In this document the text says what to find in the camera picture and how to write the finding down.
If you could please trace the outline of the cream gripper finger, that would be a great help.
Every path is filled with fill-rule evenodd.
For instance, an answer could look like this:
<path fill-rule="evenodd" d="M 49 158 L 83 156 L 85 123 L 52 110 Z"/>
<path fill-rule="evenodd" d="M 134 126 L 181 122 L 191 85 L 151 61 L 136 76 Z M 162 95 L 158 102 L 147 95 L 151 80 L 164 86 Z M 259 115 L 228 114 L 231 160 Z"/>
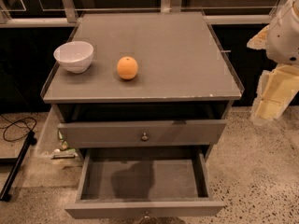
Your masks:
<path fill-rule="evenodd" d="M 266 49 L 266 38 L 268 34 L 269 26 L 266 25 L 260 32 L 252 37 L 247 43 L 249 49 Z"/>

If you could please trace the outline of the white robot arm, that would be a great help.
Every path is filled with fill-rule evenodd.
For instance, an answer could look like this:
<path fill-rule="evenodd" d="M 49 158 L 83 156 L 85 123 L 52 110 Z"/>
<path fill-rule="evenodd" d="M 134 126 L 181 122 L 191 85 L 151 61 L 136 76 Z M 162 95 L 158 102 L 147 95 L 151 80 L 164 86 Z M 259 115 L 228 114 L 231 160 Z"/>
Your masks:
<path fill-rule="evenodd" d="M 288 0 L 247 47 L 264 49 L 277 64 L 263 70 L 251 109 L 252 122 L 262 126 L 278 119 L 299 92 L 299 0 Z"/>

